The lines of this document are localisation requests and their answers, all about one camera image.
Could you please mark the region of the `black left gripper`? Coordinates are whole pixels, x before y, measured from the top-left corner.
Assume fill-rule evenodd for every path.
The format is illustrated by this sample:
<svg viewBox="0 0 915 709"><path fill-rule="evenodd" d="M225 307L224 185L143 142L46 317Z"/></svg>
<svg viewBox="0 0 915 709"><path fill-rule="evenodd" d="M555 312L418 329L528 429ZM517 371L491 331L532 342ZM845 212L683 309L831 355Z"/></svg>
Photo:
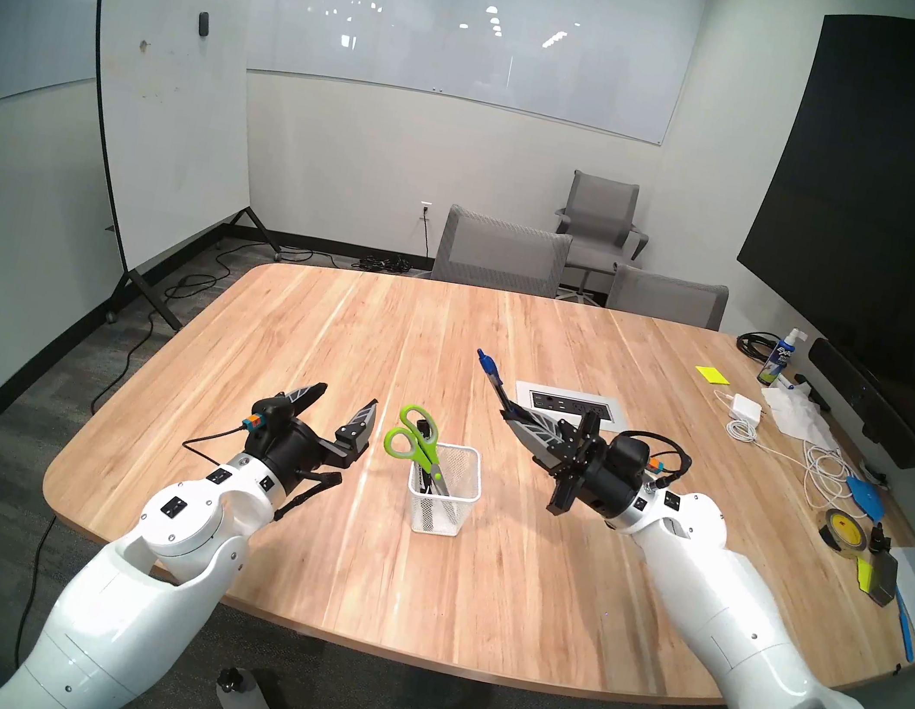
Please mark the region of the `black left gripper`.
<svg viewBox="0 0 915 709"><path fill-rule="evenodd" d="M288 422L288 426L266 443L261 459L281 487L296 489L307 479L323 481L326 476L318 474L319 468L328 466L341 471L368 451L376 424L377 399L369 401L338 428L333 442L321 439L304 422L294 420L314 405L327 389L327 384L318 382L265 398L262 416Z"/></svg>

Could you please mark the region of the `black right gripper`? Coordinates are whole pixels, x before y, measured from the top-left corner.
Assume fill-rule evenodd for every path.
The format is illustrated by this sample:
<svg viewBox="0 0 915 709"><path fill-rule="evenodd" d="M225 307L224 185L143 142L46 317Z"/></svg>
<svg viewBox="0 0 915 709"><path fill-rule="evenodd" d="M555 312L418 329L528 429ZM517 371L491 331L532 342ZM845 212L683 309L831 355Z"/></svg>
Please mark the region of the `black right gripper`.
<svg viewBox="0 0 915 709"><path fill-rule="evenodd" d="M597 414L574 426L546 414L504 409L503 419L533 459L555 480L547 510L568 512L575 500L605 519L624 513L643 486L652 450L641 437L647 432L621 431L611 442L600 436Z"/></svg>

